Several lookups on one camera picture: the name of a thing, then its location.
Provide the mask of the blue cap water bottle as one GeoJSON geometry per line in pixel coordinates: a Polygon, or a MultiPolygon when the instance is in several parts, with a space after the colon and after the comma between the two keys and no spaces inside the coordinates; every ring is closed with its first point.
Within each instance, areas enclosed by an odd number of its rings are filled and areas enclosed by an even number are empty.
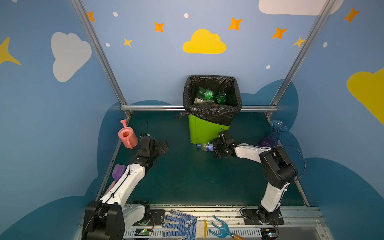
{"type": "Polygon", "coordinates": [[[211,143],[197,143],[197,148],[207,152],[214,151],[214,145],[211,143]]]}

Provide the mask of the green sprite bottle yellow cap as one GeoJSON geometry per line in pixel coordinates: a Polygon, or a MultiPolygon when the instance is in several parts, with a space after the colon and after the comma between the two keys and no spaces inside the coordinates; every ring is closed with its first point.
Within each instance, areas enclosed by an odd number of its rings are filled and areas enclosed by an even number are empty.
{"type": "Polygon", "coordinates": [[[215,92],[203,87],[199,87],[197,90],[196,97],[201,100],[213,100],[216,96],[215,92]]]}

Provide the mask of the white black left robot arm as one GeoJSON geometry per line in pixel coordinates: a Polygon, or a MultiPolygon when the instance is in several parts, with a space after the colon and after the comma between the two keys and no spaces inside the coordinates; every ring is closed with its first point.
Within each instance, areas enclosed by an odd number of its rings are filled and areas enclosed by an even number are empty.
{"type": "Polygon", "coordinates": [[[122,177],[100,200],[91,201],[86,207],[82,240],[121,240],[127,228],[150,218],[147,202],[138,201],[126,209],[124,206],[157,158],[168,151],[168,143],[164,140],[141,139],[141,146],[122,177]]]}

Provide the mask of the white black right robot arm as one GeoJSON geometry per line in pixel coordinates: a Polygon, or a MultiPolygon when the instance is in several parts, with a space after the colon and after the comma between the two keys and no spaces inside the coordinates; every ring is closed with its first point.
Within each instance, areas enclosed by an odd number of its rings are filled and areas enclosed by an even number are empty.
{"type": "Polygon", "coordinates": [[[266,223],[278,217],[285,192],[298,175],[298,170],[282,146],[259,147],[236,143],[229,131],[222,131],[209,142],[216,158],[227,156],[260,163],[267,179],[267,188],[257,211],[258,220],[266,223]]]}

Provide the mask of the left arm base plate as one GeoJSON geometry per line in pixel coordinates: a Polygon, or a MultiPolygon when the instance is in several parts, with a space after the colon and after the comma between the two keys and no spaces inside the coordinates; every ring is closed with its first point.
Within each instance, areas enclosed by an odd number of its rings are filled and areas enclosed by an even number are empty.
{"type": "Polygon", "coordinates": [[[160,225],[164,221],[165,213],[165,210],[151,210],[150,212],[146,212],[144,218],[138,221],[138,224],[141,226],[160,225]]]}

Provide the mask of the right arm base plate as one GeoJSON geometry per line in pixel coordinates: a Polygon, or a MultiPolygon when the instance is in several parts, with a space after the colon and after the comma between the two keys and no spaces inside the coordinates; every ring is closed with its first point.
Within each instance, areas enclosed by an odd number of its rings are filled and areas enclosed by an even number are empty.
{"type": "Polygon", "coordinates": [[[241,208],[240,214],[246,225],[283,225],[285,223],[281,213],[281,208],[278,208],[271,213],[262,208],[241,208]]]}

